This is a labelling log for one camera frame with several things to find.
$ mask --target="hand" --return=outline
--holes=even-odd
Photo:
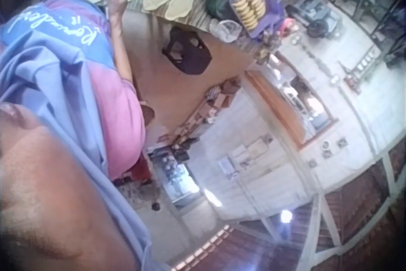
[[[108,0],[108,17],[111,27],[120,27],[122,16],[127,8],[128,0]]]

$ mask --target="light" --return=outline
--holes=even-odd
[[[273,69],[273,73],[276,75],[277,80],[280,81],[281,79],[280,71],[278,69]]]
[[[270,58],[274,63],[279,63],[280,62],[280,60],[273,54],[271,54]]]
[[[199,193],[200,187],[198,187],[196,184],[193,184],[193,185],[189,186],[189,191],[193,194]]]
[[[293,219],[293,214],[292,212],[288,211],[287,209],[284,209],[281,214],[280,214],[280,221],[282,223],[290,223]]]
[[[221,201],[218,200],[217,197],[212,192],[210,192],[209,190],[205,189],[204,194],[206,195],[207,200],[209,200],[211,203],[213,203],[216,207],[219,208],[219,207],[223,206]]]
[[[313,109],[312,113],[313,117],[316,117],[324,112],[323,104],[321,104],[320,101],[317,100],[315,97],[308,98],[307,102],[309,103],[309,106]]]
[[[191,176],[185,177],[185,175],[183,175],[182,178],[183,178],[183,183],[189,192],[191,192],[193,194],[200,192],[200,187],[194,182],[194,180],[192,179]]]
[[[292,87],[284,87],[284,92],[287,95],[298,96],[298,92]]]

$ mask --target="white wall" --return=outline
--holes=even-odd
[[[340,40],[306,43],[312,53],[341,78],[345,74],[337,61],[353,68],[372,46],[372,41],[349,18],[342,16],[345,33]],[[305,201],[309,194],[297,175],[299,171],[311,173],[318,187],[336,188],[365,170],[406,129],[404,70],[388,70],[382,63],[371,82],[362,84],[362,94],[358,96],[344,82],[340,84],[341,91],[330,86],[329,78],[301,47],[293,46],[290,39],[284,41],[280,51],[304,75],[338,121],[298,152],[302,164],[292,161],[292,154],[284,149],[287,143],[275,139],[268,153],[256,160],[252,168],[238,180],[228,181],[217,162],[239,145],[249,145],[260,136],[275,132],[271,124],[267,124],[274,116],[261,117],[264,111],[258,103],[258,95],[248,95],[241,90],[232,106],[222,111],[214,126],[192,147],[188,162],[200,186],[207,187],[223,203],[216,210],[224,220],[258,218],[258,213],[275,212]],[[347,139],[348,146],[340,150],[336,142],[342,137]],[[333,152],[327,160],[320,149],[326,140],[331,143]],[[315,169],[305,165],[310,159],[318,162]]]
[[[267,213],[307,198],[277,139],[239,179],[229,181],[220,170],[218,161],[222,157],[266,134],[272,135],[272,131],[242,89],[232,106],[220,113],[214,126],[190,149],[188,166],[199,185],[213,192],[223,204],[216,208],[222,219],[258,218],[258,212]]]
[[[150,231],[155,260],[165,263],[190,247],[191,240],[187,230],[165,204],[161,204],[158,213],[150,207],[139,209],[137,213]]]
[[[202,237],[218,231],[218,215],[206,200],[184,215],[170,204],[163,199],[158,213],[149,206],[136,211],[150,231],[154,258],[163,263],[184,258]]]
[[[333,74],[343,78],[345,73],[338,61],[352,69],[373,42],[346,15],[341,15],[345,33],[340,40],[325,43],[326,40],[312,41],[303,36],[303,42],[327,64]],[[280,51],[304,75],[332,115],[339,120],[314,144],[301,151],[305,161],[316,159],[319,163],[313,172],[323,188],[334,187],[354,173],[361,173],[360,170],[365,169],[374,156],[379,155],[405,130],[404,70],[389,70],[381,63],[371,81],[361,85],[360,95],[352,92],[342,82],[341,87],[347,97],[345,99],[337,88],[331,87],[329,78],[317,68],[301,47],[286,41]],[[367,136],[361,124],[365,126]],[[349,145],[339,150],[336,142],[343,136]],[[322,142],[326,140],[332,144],[334,154],[328,160],[323,159],[320,149]]]
[[[218,224],[218,215],[207,200],[204,200],[196,208],[184,214],[182,219],[197,239],[214,232]]]

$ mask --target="window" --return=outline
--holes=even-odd
[[[306,79],[277,53],[247,79],[273,110],[299,149],[307,146],[336,120]]]
[[[186,164],[179,164],[168,149],[151,158],[157,177],[177,209],[202,197],[200,187]]]

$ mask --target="wooden beam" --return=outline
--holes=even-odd
[[[389,153],[386,152],[382,156],[383,166],[386,173],[386,179],[389,186],[389,194],[392,197],[396,193],[395,175],[393,174],[392,162]]]
[[[334,255],[343,255],[345,252],[352,249],[358,242],[360,242],[381,220],[381,218],[388,212],[391,205],[398,199],[398,196],[402,193],[406,184],[406,166],[403,167],[398,181],[395,183],[395,193],[389,196],[383,205],[379,208],[378,212],[371,218],[370,221],[346,244],[316,253],[313,259],[313,266],[317,266],[323,261],[329,259]]]
[[[332,216],[329,204],[327,203],[327,200],[325,200],[324,196],[321,197],[321,201],[322,201],[322,215],[324,217],[325,224],[327,225],[327,228],[330,231],[331,239],[336,247],[340,246],[341,245],[340,234],[338,232],[336,222],[334,221],[334,217]]]
[[[322,197],[323,196],[320,194],[314,196],[309,231],[296,271],[310,271],[311,267],[313,266],[313,260],[318,243],[318,235],[320,233],[320,222],[322,219]]]

